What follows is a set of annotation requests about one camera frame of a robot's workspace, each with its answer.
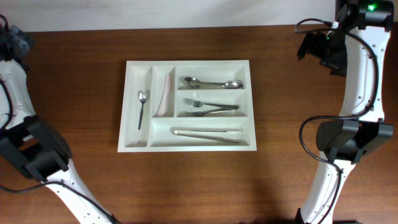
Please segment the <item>large steel spoon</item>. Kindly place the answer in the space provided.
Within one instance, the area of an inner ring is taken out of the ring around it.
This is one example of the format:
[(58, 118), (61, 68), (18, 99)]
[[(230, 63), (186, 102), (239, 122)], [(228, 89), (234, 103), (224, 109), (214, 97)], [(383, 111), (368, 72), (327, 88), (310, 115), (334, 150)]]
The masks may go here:
[(227, 81), (223, 84), (225, 86), (225, 89), (240, 89), (243, 87), (243, 83), (240, 80)]
[(223, 83), (209, 83), (209, 82), (201, 82), (199, 79), (194, 77), (184, 77), (183, 79), (184, 84), (192, 88), (220, 88), (225, 89)]

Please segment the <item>steel fork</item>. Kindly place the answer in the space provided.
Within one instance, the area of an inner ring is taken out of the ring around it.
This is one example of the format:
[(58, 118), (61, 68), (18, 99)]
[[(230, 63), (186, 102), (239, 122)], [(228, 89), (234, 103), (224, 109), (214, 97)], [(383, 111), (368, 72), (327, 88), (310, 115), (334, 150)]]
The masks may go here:
[(234, 111), (233, 109), (213, 109), (213, 110), (206, 110), (206, 111), (184, 111), (179, 114), (178, 117), (204, 117), (209, 114), (217, 114), (217, 113), (224, 113)]
[(184, 98), (183, 102), (189, 106), (195, 107), (195, 108), (200, 108), (202, 106), (214, 106), (218, 108), (224, 108), (228, 110), (238, 110), (240, 108), (239, 105), (223, 105), (223, 104), (216, 104), (216, 103), (205, 103), (202, 101), (197, 101), (197, 100), (192, 100), (188, 98)]

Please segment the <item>steel tongs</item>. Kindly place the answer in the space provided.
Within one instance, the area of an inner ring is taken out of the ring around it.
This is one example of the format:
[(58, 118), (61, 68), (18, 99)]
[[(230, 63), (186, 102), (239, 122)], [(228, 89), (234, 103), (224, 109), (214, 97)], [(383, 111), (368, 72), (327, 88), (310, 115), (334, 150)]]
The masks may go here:
[(243, 140), (240, 129), (171, 128), (170, 132), (176, 136), (236, 144)]

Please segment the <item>pink plastic knife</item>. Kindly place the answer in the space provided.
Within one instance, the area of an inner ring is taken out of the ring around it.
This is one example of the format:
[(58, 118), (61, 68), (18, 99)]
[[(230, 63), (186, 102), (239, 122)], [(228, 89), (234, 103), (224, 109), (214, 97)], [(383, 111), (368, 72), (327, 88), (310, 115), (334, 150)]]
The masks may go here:
[(169, 74), (166, 74), (165, 76), (165, 84), (164, 84), (164, 90), (162, 94), (162, 99), (160, 101), (158, 110), (157, 110), (157, 117), (163, 117), (165, 115), (165, 112), (167, 110), (167, 101), (168, 101), (168, 95), (171, 92), (171, 77)]

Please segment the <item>small steel spoon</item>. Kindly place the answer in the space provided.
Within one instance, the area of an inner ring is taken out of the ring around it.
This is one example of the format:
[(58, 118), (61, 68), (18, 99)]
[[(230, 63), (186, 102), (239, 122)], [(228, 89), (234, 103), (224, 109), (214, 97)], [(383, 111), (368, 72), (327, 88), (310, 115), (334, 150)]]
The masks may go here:
[(139, 123), (138, 123), (138, 130), (140, 130), (141, 126), (142, 126), (143, 115), (144, 115), (144, 105), (147, 102), (147, 100), (149, 99), (149, 97), (145, 91), (140, 91), (138, 98), (141, 103), (141, 110), (139, 113)]

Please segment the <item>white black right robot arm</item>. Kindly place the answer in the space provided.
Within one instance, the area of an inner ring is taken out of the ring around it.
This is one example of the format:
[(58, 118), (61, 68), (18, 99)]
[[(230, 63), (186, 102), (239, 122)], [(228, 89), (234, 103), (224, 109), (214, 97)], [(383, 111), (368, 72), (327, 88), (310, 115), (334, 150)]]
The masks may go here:
[(345, 77), (346, 85), (340, 113), (317, 116), (318, 169), (296, 223), (331, 223), (349, 173), (393, 135), (382, 106), (384, 57), (393, 22), (392, 1), (337, 1), (334, 21), (304, 31), (297, 57), (319, 58), (333, 75)]

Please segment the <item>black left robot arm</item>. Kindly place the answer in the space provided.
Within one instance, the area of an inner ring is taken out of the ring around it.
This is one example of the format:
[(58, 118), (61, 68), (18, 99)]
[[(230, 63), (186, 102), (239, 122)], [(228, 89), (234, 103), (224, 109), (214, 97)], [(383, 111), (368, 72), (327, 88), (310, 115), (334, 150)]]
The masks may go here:
[(24, 58), (34, 41), (1, 16), (1, 157), (37, 185), (50, 189), (80, 223), (118, 223), (81, 180), (66, 140), (36, 114), (27, 91)]

